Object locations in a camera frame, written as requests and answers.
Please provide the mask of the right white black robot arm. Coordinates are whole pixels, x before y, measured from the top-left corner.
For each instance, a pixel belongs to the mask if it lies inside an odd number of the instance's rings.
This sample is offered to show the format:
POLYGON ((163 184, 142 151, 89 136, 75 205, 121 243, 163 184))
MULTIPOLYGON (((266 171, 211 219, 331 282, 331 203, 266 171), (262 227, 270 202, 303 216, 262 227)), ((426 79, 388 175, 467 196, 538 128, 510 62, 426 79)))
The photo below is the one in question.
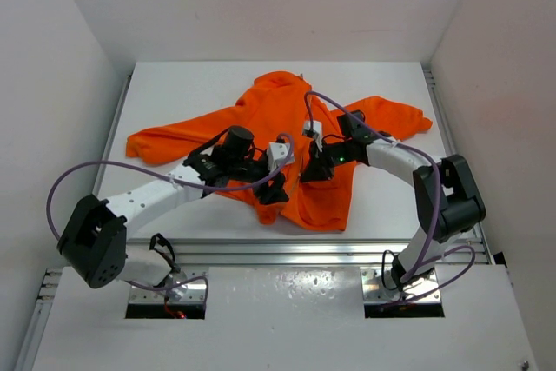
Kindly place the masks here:
POLYGON ((357 162, 381 169, 414 190, 420 224, 412 240, 392 261, 382 287, 401 291, 433 268, 458 237, 486 217, 486 206, 467 160, 461 155, 427 156, 397 143, 386 132, 364 125, 356 110, 337 117, 341 139, 327 142, 321 123, 309 118, 302 134, 311 139, 302 182, 330 181, 341 165, 357 162))

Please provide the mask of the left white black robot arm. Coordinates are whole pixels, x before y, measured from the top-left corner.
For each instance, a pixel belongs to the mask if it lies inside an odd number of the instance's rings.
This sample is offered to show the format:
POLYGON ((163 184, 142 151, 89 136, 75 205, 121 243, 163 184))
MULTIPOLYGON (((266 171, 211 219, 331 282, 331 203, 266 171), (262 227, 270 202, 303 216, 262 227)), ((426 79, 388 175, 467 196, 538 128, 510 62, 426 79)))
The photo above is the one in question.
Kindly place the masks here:
POLYGON ((168 174, 119 195, 90 194, 75 206, 57 249, 90 288, 123 281, 147 291, 169 293, 190 284, 161 235, 148 248, 128 245, 137 231, 186 203, 215 192, 253 191, 261 205, 285 203, 284 168, 294 156, 294 139, 281 133, 258 156, 255 137, 230 126, 191 151, 168 174))

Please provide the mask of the orange zip jacket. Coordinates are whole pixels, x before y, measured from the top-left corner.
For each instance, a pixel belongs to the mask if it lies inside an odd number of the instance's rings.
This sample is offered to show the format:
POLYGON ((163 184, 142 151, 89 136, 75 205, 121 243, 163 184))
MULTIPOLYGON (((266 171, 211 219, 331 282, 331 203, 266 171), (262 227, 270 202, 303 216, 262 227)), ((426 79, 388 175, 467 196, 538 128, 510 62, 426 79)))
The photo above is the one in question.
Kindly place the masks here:
POLYGON ((253 206, 260 223, 265 225, 283 216, 310 231, 342 231, 348 224, 355 163, 335 169, 330 181, 299 181, 308 159, 309 140, 302 134, 307 119, 312 116, 321 122, 326 135, 338 136, 341 133, 337 122, 340 110, 329 109, 315 96, 308 103, 304 101, 306 92, 311 89, 310 84, 293 73, 267 73, 256 78, 252 87, 233 106, 130 135, 125 154, 157 166, 187 156, 230 126, 250 130, 255 137, 255 146, 260 149, 267 147, 280 133, 288 133, 295 143, 295 162, 283 170, 288 202, 262 205, 252 190, 233 190, 225 193, 225 197, 253 206))

